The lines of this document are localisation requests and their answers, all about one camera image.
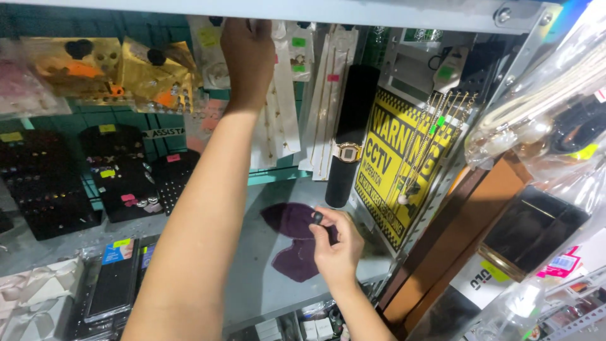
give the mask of white shelf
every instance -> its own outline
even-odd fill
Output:
[[[532,29],[542,6],[540,2],[529,0],[9,0],[6,2],[515,35],[528,33]],[[505,7],[511,12],[510,19],[496,22],[494,14]]]
[[[322,276],[296,283],[272,268],[271,261],[275,255],[290,246],[291,240],[275,233],[259,215],[259,211],[269,205],[288,201],[327,206],[325,191],[326,183],[314,182],[311,178],[248,187],[242,234],[225,290],[225,333],[330,298]],[[54,263],[61,257],[75,255],[77,249],[131,236],[139,238],[159,234],[166,221],[164,215],[117,224],[106,220],[92,229],[36,241],[24,220],[19,218],[15,221],[17,227],[0,235],[0,244],[9,251],[0,249],[0,277]],[[369,249],[377,250],[371,244],[367,241]],[[379,249],[382,247],[378,240],[377,245]],[[390,256],[367,256],[358,265],[358,280],[365,283],[385,279],[392,260]]]

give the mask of hand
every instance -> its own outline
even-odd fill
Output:
[[[351,216],[343,211],[316,207],[324,215],[320,224],[311,224],[309,229],[316,239],[313,258],[331,292],[357,288],[356,268],[362,255],[364,239],[356,229]],[[328,242],[328,232],[323,226],[335,225],[339,234],[335,245]]]
[[[271,21],[257,20],[256,30],[251,32],[246,19],[227,18],[221,49],[231,82],[230,105],[259,112],[265,104],[275,65]]]

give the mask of gold foil packaging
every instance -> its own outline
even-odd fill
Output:
[[[27,58],[57,96],[97,104],[123,101],[117,38],[21,38]]]
[[[133,110],[191,113],[193,84],[200,80],[184,42],[160,51],[124,38],[118,84],[132,93]]]

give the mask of forearm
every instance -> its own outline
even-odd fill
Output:
[[[164,228],[129,320],[148,325],[147,340],[221,335],[223,288],[242,226],[257,117],[228,106]],[[195,328],[200,324],[203,331]]]
[[[354,281],[331,290],[354,341],[396,341]]]

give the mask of yellow price sticker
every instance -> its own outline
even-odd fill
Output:
[[[116,131],[116,126],[114,126],[113,124],[102,124],[99,126],[100,133],[109,133],[109,132],[115,132],[115,131]]]
[[[480,263],[480,265],[486,269],[486,271],[488,271],[488,273],[490,275],[492,275],[492,277],[497,281],[497,282],[504,282],[506,280],[509,280],[509,276],[505,275],[504,272],[502,272],[501,270],[497,269],[494,265],[492,265],[489,261],[487,260],[483,260],[482,263]]]
[[[116,175],[116,171],[113,169],[104,170],[100,173],[102,178],[113,177]]]
[[[130,238],[124,240],[114,241],[114,248],[119,248],[120,246],[126,246],[130,244]]]
[[[592,143],[589,146],[579,150],[576,153],[568,154],[568,156],[573,157],[577,160],[589,160],[589,159],[591,159],[591,156],[593,156],[593,154],[596,152],[597,149],[598,149],[598,145]]]
[[[214,46],[219,43],[214,27],[203,27],[198,30],[198,39],[204,47]]]
[[[23,140],[23,136],[21,136],[20,132],[0,134],[0,140],[2,140],[2,142],[21,141]]]

